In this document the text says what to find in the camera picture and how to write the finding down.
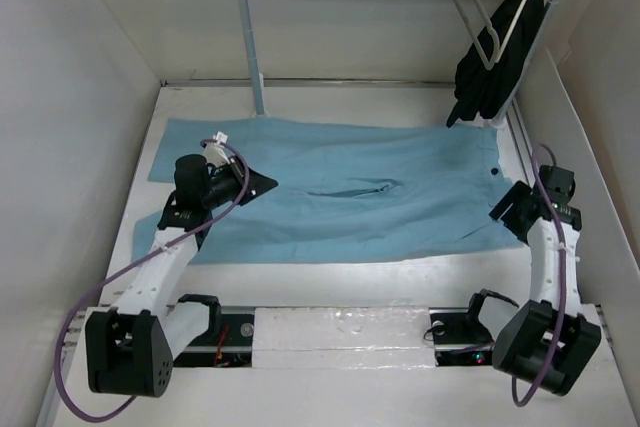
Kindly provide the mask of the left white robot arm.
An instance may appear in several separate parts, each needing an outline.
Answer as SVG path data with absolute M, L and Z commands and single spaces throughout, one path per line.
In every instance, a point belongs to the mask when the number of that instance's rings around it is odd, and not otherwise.
M 175 189 L 157 224 L 149 259 L 106 311 L 85 325 L 89 388 L 94 393 L 164 394 L 175 360 L 193 342 L 212 343 L 224 332 L 213 295 L 186 294 L 168 302 L 187 265 L 208 236 L 215 209 L 243 206 L 275 189 L 277 181 L 246 168 L 236 156 L 212 164 L 201 154 L 178 158 Z

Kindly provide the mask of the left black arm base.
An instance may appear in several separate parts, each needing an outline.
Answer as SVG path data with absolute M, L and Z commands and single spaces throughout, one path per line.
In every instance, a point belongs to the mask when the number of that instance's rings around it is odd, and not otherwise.
M 223 309 L 220 332 L 192 341 L 174 361 L 176 368 L 244 368 L 252 364 L 254 309 Z

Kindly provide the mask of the light blue trousers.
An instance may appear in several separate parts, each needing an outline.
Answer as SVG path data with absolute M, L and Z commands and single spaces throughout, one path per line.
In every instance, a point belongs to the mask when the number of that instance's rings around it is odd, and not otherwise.
M 493 129 L 276 118 L 168 122 L 149 180 L 217 132 L 276 187 L 207 236 L 199 264 L 365 263 L 512 248 L 489 214 L 510 189 Z

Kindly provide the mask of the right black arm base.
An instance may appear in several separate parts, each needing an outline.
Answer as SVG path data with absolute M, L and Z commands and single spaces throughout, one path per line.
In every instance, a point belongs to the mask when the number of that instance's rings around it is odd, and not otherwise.
M 435 350 L 437 367 L 485 367 L 492 364 L 494 338 L 466 308 L 429 310 L 430 326 L 423 339 Z

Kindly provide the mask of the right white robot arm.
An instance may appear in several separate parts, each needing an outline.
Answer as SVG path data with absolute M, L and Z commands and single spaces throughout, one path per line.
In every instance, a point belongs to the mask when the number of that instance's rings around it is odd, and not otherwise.
M 529 298 L 518 305 L 483 289 L 462 316 L 468 337 L 491 337 L 496 370 L 556 396 L 570 392 L 602 338 L 582 312 L 577 287 L 582 219 L 569 204 L 574 191 L 573 172 L 552 165 L 539 167 L 533 186 L 513 185 L 490 216 L 530 249 Z

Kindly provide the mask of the white plastic hanger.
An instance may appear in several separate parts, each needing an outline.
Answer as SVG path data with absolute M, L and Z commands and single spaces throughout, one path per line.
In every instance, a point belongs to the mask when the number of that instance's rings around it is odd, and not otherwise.
M 511 36 L 512 36 L 514 30 L 515 30 L 517 22 L 518 22 L 518 20 L 519 20 L 519 18 L 521 16 L 526 4 L 527 4 L 527 1 L 528 0 L 521 0 L 519 2 L 518 6 L 517 6 L 516 11 L 514 12 L 513 18 L 511 20 L 511 23 L 509 24 L 508 29 L 505 32 L 505 36 L 502 39 L 501 44 L 500 44 L 500 48 L 499 48 L 499 51 L 498 51 L 498 61 L 501 59 L 502 55 L 506 51 L 507 45 L 508 45 L 508 43 L 510 41 L 510 38 L 511 38 Z

